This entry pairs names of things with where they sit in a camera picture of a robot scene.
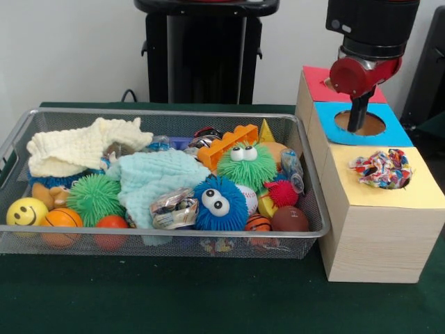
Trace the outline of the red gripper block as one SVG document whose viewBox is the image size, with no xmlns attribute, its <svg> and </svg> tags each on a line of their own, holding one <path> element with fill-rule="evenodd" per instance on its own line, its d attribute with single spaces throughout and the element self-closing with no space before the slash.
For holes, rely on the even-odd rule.
<svg viewBox="0 0 445 334">
<path fill-rule="evenodd" d="M 364 123 L 371 91 L 392 78 L 400 69 L 402 58 L 368 61 L 356 57 L 343 57 L 330 68 L 330 82 L 338 93 L 352 99 L 347 130 L 355 133 Z"/>
</svg>

